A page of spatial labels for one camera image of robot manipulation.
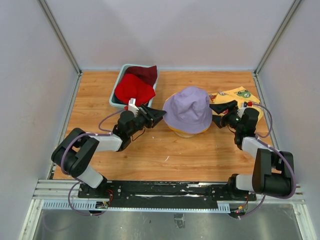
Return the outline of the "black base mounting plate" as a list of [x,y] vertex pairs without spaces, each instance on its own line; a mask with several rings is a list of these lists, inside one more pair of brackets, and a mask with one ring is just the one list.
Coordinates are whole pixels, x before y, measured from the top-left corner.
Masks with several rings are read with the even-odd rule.
[[137,205],[200,207],[218,201],[253,202],[255,194],[247,191],[231,193],[226,182],[199,181],[128,181],[105,180],[93,189],[82,183],[77,196],[88,199],[108,199],[111,203]]

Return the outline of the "yellow cartoon print cloth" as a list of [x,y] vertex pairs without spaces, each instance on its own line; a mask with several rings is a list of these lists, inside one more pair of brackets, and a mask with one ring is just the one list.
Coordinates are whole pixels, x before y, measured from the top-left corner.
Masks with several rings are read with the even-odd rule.
[[226,91],[219,91],[209,95],[211,104],[225,104],[233,100],[237,101],[239,108],[244,107],[245,102],[260,104],[261,101],[243,86]]

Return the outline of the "wooden hat stand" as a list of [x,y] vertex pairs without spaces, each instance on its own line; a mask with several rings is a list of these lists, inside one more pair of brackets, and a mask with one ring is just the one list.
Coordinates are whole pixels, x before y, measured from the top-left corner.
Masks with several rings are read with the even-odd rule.
[[179,131],[174,131],[174,133],[178,137],[183,138],[183,139],[190,139],[190,138],[193,138],[196,136],[196,134],[193,134],[193,133],[185,133],[185,132],[179,132]]

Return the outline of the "yellow bucket hat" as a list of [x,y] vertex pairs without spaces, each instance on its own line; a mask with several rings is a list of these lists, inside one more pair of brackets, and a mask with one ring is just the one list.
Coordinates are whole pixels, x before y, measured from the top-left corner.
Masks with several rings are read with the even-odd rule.
[[170,130],[172,130],[173,132],[176,131],[176,132],[183,132],[183,133],[188,133],[188,134],[202,134],[204,132],[206,132],[209,128],[205,128],[204,130],[192,130],[192,129],[186,129],[186,130],[181,130],[181,129],[177,129],[177,128],[174,128],[172,126],[168,126],[168,128]]

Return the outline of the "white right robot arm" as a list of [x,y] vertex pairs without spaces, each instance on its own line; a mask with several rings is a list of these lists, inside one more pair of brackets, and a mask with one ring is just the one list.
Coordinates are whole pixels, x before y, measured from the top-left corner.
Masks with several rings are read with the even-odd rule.
[[234,129],[234,143],[255,159],[251,175],[235,173],[229,177],[225,186],[226,193],[232,200],[238,200],[248,193],[289,199],[295,194],[297,187],[293,154],[275,149],[258,136],[258,106],[259,104],[249,101],[239,107],[235,100],[210,104],[215,112],[212,121],[219,128]]

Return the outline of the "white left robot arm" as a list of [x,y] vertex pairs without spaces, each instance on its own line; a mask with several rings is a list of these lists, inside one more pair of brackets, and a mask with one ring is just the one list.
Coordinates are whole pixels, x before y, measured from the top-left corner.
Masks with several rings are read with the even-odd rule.
[[132,142],[135,133],[154,128],[167,113],[165,110],[141,105],[135,109],[120,110],[113,130],[105,133],[86,132],[74,128],[51,155],[63,174],[89,186],[96,198],[107,193],[106,178],[90,166],[96,152],[121,152]]

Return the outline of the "dark maroon bucket hat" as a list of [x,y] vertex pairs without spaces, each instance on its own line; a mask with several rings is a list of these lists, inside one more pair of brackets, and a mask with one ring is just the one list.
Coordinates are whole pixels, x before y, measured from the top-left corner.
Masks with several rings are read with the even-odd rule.
[[158,68],[156,65],[150,67],[130,66],[125,70],[124,73],[135,75],[151,87],[154,86],[158,78]]

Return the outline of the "red bucket hat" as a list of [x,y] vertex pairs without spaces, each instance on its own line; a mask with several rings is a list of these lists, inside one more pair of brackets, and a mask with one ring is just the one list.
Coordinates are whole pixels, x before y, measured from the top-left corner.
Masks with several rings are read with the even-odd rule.
[[131,98],[136,99],[136,106],[147,104],[156,96],[155,90],[133,74],[125,74],[114,90],[116,98],[128,104]]

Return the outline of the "light teal plastic bin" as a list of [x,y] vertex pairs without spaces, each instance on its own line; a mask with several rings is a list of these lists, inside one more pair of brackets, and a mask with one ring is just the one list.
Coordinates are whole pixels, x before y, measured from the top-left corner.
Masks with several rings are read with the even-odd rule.
[[152,105],[160,73],[156,65],[124,64],[118,74],[109,98],[109,104],[116,109],[128,107],[129,100],[135,105]]

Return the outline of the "lavender bucket hat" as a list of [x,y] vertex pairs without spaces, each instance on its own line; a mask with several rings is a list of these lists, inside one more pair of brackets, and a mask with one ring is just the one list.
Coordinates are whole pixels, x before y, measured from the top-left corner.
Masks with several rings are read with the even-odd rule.
[[202,88],[189,86],[170,96],[163,104],[164,122],[180,130],[204,130],[212,123],[209,94]]

